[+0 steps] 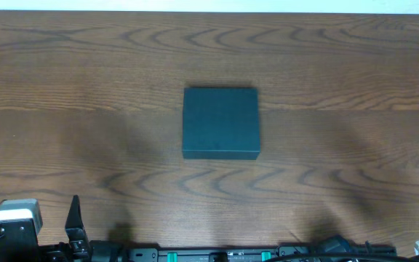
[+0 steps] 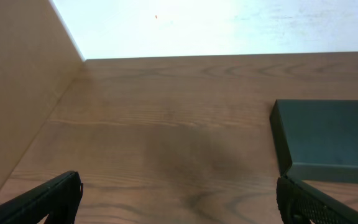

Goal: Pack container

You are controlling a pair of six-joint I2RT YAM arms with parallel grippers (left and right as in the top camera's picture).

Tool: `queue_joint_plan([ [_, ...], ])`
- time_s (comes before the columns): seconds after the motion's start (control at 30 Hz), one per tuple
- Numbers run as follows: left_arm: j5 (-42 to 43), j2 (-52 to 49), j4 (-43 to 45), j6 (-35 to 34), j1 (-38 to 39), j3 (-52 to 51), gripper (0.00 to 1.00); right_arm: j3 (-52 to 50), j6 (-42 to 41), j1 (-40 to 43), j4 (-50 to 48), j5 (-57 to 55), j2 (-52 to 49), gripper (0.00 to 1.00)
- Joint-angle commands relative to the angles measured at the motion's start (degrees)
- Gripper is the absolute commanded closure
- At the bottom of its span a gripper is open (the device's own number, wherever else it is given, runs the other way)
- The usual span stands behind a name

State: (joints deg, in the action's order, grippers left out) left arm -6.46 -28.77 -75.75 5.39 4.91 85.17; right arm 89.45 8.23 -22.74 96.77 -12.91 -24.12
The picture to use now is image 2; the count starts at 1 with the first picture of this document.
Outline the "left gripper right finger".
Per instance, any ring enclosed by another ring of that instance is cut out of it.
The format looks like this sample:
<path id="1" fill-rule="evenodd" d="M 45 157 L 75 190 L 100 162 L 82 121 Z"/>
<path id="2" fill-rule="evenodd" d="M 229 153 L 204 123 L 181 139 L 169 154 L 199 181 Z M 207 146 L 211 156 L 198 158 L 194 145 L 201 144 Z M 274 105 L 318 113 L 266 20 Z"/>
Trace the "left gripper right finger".
<path id="1" fill-rule="evenodd" d="M 279 177 L 276 196 L 284 224 L 358 224 L 358 211 L 301 180 Z"/>

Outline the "black gift box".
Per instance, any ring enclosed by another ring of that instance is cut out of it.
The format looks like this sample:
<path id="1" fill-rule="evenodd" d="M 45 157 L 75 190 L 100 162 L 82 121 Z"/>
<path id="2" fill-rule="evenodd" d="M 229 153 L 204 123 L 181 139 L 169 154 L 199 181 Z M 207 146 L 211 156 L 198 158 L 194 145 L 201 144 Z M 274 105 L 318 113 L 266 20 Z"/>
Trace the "black gift box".
<path id="1" fill-rule="evenodd" d="M 358 100 L 276 100 L 270 126 L 281 176 L 358 184 Z"/>

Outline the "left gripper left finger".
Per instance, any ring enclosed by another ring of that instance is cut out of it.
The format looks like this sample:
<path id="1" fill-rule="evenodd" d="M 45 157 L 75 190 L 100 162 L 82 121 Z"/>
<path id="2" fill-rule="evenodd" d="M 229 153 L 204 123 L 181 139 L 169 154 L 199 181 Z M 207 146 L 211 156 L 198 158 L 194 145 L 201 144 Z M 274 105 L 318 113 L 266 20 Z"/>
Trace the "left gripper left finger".
<path id="1" fill-rule="evenodd" d="M 0 204 L 0 224 L 75 222 L 83 196 L 77 171 L 65 172 L 14 199 Z"/>

